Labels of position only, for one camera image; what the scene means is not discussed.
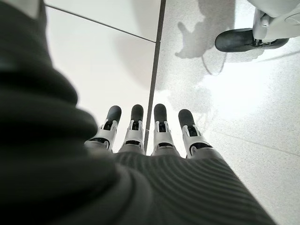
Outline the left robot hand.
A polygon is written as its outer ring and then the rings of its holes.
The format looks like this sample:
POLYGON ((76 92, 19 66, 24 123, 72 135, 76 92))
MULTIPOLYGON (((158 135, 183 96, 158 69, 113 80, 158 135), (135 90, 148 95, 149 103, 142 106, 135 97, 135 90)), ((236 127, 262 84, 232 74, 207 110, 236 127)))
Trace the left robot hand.
POLYGON ((167 143, 116 154, 52 65, 41 0, 0 3, 0 221, 5 225, 272 225, 220 154, 167 143))

